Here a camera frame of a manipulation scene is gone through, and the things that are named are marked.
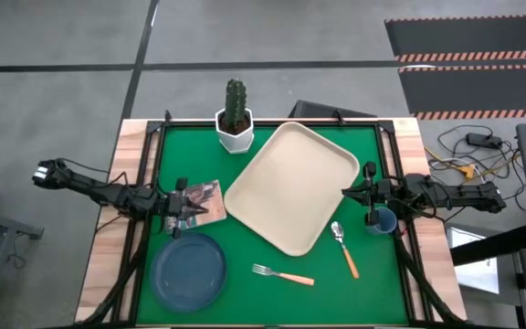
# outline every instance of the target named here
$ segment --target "black floor mat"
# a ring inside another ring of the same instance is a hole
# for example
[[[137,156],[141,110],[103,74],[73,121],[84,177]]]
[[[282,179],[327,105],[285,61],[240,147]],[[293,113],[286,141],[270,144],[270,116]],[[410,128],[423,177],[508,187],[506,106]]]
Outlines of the black floor mat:
[[[387,20],[403,62],[526,58],[526,16]]]
[[[399,77],[418,119],[526,117],[526,65],[401,68]]]

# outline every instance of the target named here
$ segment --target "gray floor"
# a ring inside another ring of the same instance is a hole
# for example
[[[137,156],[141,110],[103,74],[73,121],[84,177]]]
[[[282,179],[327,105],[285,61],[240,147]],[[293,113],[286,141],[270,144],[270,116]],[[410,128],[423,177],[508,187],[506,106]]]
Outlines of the gray floor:
[[[0,65],[132,64],[148,5],[0,0]],[[162,0],[146,62],[388,60],[386,18],[517,14],[526,14],[526,0]],[[28,264],[21,271],[10,266],[1,284],[0,328],[73,320],[99,208],[84,196],[36,188],[30,177],[38,160],[59,156],[109,167],[130,76],[0,73],[0,213],[46,227],[41,241],[18,241]],[[210,118],[233,77],[247,84],[247,104],[259,117],[286,116],[298,99],[408,115],[394,69],[269,69],[145,72],[131,116],[162,117],[168,109],[174,117]],[[526,120],[474,123],[512,140],[519,122]],[[466,121],[420,122],[425,145],[448,156],[436,138],[460,123]],[[459,182],[450,172],[437,176]],[[514,175],[496,183],[504,196],[518,188]],[[526,213],[512,200],[508,205],[496,216],[467,210],[454,220],[497,230],[525,224]],[[507,305],[466,301],[476,323],[516,325]]]

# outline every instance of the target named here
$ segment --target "power adapter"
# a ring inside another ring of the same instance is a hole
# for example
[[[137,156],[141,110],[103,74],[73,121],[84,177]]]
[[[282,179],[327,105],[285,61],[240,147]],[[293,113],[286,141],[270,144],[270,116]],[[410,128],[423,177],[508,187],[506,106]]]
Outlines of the power adapter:
[[[486,147],[499,150],[502,147],[502,139],[491,134],[467,133],[466,143],[472,146]]]

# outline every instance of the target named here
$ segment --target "beige tray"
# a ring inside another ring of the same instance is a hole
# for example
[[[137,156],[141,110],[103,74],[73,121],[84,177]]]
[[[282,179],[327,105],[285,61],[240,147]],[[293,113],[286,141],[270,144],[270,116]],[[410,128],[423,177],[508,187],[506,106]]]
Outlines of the beige tray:
[[[348,151],[299,123],[283,123],[226,191],[226,210],[281,251],[301,256],[359,171]]]

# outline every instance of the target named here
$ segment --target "plate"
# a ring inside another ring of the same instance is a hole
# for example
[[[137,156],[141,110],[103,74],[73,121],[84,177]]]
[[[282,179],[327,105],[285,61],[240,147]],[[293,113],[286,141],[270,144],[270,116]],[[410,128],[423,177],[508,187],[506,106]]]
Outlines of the plate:
[[[198,311],[222,290],[226,259],[220,246],[205,234],[185,232],[171,239],[153,259],[150,280],[160,303],[179,313]]]

